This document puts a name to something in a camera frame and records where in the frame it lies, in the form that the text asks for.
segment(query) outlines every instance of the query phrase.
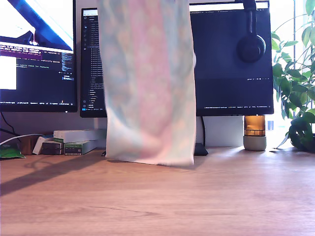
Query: wooden desk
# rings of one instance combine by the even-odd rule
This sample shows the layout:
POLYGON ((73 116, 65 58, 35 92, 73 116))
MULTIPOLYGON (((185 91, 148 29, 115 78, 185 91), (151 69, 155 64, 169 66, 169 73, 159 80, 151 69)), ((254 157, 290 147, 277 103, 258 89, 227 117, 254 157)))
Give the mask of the wooden desk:
POLYGON ((1 236, 314 236, 315 155, 210 149, 190 169, 1 162, 1 236))

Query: pastel fabric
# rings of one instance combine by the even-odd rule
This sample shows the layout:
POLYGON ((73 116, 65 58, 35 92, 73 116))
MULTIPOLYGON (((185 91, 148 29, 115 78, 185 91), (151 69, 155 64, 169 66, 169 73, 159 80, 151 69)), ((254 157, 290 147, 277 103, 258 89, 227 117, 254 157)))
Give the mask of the pastel fabric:
POLYGON ((106 157, 192 165, 196 137, 187 0, 99 0, 106 157))

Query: amber lamp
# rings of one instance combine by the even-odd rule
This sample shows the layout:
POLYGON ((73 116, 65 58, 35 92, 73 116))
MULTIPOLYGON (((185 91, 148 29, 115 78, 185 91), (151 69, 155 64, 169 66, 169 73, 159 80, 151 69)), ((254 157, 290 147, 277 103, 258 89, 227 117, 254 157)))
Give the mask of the amber lamp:
POLYGON ((250 151, 264 151, 266 147, 265 116, 245 116, 244 148, 250 151))

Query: headphones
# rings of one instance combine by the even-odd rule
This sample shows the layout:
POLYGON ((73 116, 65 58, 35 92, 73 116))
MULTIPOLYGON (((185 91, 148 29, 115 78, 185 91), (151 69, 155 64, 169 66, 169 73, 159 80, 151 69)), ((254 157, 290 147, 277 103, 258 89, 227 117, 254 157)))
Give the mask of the headphones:
POLYGON ((266 42, 257 35, 256 26, 256 1, 243 0, 244 9, 247 15, 247 35, 237 44, 237 54, 246 63, 254 63, 266 53, 266 42))

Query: white box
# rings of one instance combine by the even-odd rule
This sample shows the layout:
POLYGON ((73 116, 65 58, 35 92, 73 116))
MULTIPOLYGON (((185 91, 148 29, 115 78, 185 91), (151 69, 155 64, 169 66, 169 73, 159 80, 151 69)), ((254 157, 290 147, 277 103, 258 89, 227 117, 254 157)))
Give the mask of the white box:
POLYGON ((54 140, 54 135, 47 135, 47 136, 42 136, 37 139, 37 142, 35 144, 35 147, 33 149, 33 153, 36 155, 40 154, 41 151, 41 146, 43 145, 43 142, 47 141, 53 141, 54 140))
POLYGON ((54 141, 59 143, 74 143, 104 139, 106 139, 106 129, 54 131, 54 141))

